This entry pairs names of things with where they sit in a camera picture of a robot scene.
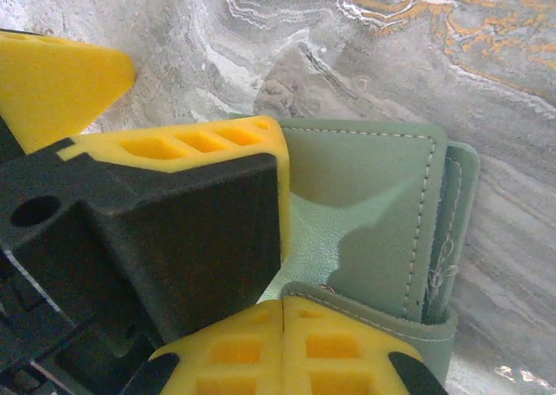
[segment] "marble pattern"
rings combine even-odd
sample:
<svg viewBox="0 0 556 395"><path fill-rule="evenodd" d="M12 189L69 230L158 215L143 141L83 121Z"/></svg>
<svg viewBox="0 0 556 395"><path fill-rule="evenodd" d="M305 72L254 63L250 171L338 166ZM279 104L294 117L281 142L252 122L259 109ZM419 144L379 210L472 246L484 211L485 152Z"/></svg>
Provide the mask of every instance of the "marble pattern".
<svg viewBox="0 0 556 395"><path fill-rule="evenodd" d="M453 395L556 393L556 0L0 0L0 27L128 51L89 130L225 118L432 122L482 163Z"/></svg>

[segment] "leather wallet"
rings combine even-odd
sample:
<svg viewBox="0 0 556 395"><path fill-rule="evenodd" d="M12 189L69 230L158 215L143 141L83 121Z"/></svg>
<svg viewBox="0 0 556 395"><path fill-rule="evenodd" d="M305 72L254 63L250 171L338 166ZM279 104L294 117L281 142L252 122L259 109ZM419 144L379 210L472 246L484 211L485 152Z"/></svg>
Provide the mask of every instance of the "leather wallet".
<svg viewBox="0 0 556 395"><path fill-rule="evenodd" d="M414 345L444 382L479 163L430 124L287 119L291 252L261 300L303 295ZM334 292L318 287L326 283Z"/></svg>

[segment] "marble surface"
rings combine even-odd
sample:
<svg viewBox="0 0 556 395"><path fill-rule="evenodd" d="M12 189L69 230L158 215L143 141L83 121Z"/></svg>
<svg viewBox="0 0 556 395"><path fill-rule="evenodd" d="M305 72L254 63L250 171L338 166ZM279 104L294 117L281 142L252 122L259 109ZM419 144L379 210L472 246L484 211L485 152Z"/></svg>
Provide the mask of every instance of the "marble surface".
<svg viewBox="0 0 556 395"><path fill-rule="evenodd" d="M556 393L556 0L0 0L0 27L129 52L89 130L433 122L482 163L447 389Z"/></svg>

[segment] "gray marble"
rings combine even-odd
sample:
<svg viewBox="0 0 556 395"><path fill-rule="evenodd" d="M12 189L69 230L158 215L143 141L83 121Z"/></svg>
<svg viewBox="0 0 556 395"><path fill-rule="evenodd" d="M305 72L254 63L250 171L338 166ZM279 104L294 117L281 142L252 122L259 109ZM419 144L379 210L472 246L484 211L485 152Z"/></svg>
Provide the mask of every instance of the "gray marble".
<svg viewBox="0 0 556 395"><path fill-rule="evenodd" d="M122 49L90 131L228 112L433 122L482 163L453 395L556 393L556 0L0 0L0 27Z"/></svg>

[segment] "yellow foam block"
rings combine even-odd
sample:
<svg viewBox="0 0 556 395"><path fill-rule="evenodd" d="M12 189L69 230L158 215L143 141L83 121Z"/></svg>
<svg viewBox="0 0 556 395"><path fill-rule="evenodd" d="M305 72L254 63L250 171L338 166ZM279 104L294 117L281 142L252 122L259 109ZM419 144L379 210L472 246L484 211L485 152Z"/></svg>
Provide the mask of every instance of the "yellow foam block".
<svg viewBox="0 0 556 395"><path fill-rule="evenodd" d="M162 395L407 395L388 359L407 343L301 297L269 300L165 346Z"/></svg>
<svg viewBox="0 0 556 395"><path fill-rule="evenodd" d="M289 156L280 124L265 115L163 128L78 135L58 151L65 161L87 153L96 161L173 173L260 153L278 167L281 255L289 252Z"/></svg>
<svg viewBox="0 0 556 395"><path fill-rule="evenodd" d="M81 133L134 80L118 50L0 31L0 115L27 154Z"/></svg>

